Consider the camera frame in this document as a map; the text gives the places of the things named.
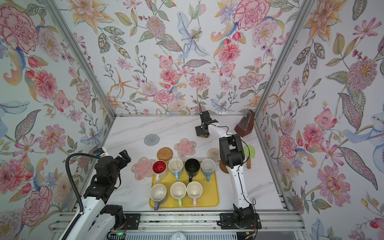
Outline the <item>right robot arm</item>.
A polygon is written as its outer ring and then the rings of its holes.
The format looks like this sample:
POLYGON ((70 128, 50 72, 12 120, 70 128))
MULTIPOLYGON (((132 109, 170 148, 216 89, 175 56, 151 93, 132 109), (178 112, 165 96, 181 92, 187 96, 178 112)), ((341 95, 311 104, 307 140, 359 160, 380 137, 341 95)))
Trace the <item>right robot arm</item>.
POLYGON ((220 159, 229 172, 234 194, 234 211, 231 214, 234 222, 230 225, 239 229, 250 226, 258 231, 262 226, 255 210, 256 202, 249 198, 244 178, 244 167, 250 159, 245 155, 245 142, 238 134, 230 133, 228 127, 218 126, 219 122, 212 119, 208 111, 200 112, 199 116, 201 124, 195 127, 197 136, 207 138, 211 132, 219 136, 220 159))

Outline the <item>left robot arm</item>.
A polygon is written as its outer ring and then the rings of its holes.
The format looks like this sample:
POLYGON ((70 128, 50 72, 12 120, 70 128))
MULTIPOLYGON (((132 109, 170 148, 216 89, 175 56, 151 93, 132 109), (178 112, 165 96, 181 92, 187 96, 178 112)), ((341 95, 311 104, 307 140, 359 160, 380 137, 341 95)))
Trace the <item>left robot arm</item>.
POLYGON ((127 222, 123 207, 108 205, 107 202, 118 188, 116 184, 122 183, 121 170, 131 160, 126 150, 114 158, 107 153, 106 148, 98 148, 93 154, 74 153, 66 158, 66 172, 78 202, 78 210, 60 237, 61 240, 104 240, 111 231, 121 228, 127 222), (97 160, 96 174, 83 195, 80 194, 70 169, 70 161, 74 157, 97 160))

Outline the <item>grey woven coaster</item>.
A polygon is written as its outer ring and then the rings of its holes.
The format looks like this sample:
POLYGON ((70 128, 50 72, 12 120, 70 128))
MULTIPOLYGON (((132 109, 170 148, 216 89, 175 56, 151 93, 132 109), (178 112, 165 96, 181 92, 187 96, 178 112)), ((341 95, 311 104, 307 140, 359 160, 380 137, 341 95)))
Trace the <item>grey woven coaster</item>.
POLYGON ((160 137, 157 134, 148 134, 144 138, 144 144, 147 146, 155 146, 160 141, 160 137))

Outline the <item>brown wooden round coaster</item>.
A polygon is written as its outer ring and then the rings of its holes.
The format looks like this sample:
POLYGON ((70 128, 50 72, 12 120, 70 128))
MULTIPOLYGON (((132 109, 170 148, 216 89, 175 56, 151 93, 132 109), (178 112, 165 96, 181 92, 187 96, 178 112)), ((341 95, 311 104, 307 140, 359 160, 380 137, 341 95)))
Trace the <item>brown wooden round coaster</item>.
POLYGON ((227 167, 222 163, 220 162, 220 169, 226 173, 226 174, 229 174, 229 171, 227 170, 227 167))

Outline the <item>colourful embroidered coaster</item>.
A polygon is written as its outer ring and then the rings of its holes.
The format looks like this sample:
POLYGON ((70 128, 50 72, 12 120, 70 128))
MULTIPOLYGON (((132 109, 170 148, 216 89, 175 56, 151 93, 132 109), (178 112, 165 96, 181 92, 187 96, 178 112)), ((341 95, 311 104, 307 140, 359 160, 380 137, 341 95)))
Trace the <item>colourful embroidered coaster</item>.
POLYGON ((220 149, 218 149, 218 148, 209 149, 207 156, 209 159, 213 160, 214 162, 220 162, 221 161, 220 149))

